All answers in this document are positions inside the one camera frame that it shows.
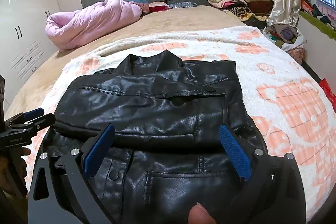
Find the red bag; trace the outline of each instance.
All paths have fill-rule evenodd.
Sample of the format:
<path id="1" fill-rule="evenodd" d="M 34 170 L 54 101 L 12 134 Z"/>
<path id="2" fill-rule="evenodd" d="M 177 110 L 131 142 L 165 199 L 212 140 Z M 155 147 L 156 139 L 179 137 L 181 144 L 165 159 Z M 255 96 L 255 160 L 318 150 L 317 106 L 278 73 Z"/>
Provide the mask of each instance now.
<path id="1" fill-rule="evenodd" d="M 331 88 L 327 82 L 327 80 L 324 78 L 320 83 L 319 83 L 320 87 L 323 89 L 326 97 L 328 98 L 328 100 L 331 102 L 334 111 L 336 112 L 336 95 L 333 94 L 333 92 L 331 91 Z"/>

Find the white wardrobe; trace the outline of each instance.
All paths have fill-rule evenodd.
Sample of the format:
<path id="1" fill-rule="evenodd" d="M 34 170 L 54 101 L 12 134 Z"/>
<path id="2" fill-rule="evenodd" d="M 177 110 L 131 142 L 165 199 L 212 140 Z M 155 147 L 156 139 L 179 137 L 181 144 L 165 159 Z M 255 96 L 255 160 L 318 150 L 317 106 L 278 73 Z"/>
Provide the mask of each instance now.
<path id="1" fill-rule="evenodd" d="M 44 32 L 46 19 L 56 12 L 57 0 L 0 0 L 0 74 L 5 78 L 5 108 L 57 51 Z"/>

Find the snap button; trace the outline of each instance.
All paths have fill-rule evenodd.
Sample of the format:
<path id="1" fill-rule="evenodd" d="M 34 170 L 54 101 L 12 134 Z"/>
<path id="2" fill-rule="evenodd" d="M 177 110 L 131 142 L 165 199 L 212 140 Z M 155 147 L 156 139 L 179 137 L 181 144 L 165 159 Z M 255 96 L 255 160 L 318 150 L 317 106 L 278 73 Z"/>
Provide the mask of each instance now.
<path id="1" fill-rule="evenodd" d="M 216 91 L 212 86 L 207 86 L 205 90 L 207 92 L 215 92 Z"/>
<path id="2" fill-rule="evenodd" d="M 110 179 L 111 179 L 111 180 L 117 180 L 118 177 L 119 177 L 119 172 L 113 170 L 113 171 L 110 172 L 110 175 L 109 175 L 109 176 L 110 176 Z"/>

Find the jacket pocket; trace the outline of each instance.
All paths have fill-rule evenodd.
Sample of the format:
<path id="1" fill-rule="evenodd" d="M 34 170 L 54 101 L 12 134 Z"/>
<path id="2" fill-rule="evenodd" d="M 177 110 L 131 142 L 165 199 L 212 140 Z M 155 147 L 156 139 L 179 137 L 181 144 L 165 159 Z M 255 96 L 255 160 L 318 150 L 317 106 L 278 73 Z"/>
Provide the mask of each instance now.
<path id="1" fill-rule="evenodd" d="M 196 202 L 217 222 L 222 221 L 223 211 L 239 190 L 239 179 L 227 170 L 204 173 L 148 171 L 144 195 L 146 223 L 185 224 Z"/>

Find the beige bedsheet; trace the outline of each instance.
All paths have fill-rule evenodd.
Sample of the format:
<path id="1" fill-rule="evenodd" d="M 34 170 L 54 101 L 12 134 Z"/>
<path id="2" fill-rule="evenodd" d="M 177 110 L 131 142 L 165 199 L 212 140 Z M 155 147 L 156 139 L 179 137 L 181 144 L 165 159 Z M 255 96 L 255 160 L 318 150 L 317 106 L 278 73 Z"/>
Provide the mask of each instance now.
<path id="1" fill-rule="evenodd" d="M 208 6 L 171 9 L 146 15 L 138 22 L 83 47 L 64 53 L 56 52 L 27 80 L 6 112 L 5 119 L 17 113 L 38 108 L 61 75 L 63 67 L 71 59 L 99 46 L 127 37 L 171 31 L 214 30 L 239 25 L 244 26 L 245 24 L 240 22 L 236 16 Z"/>

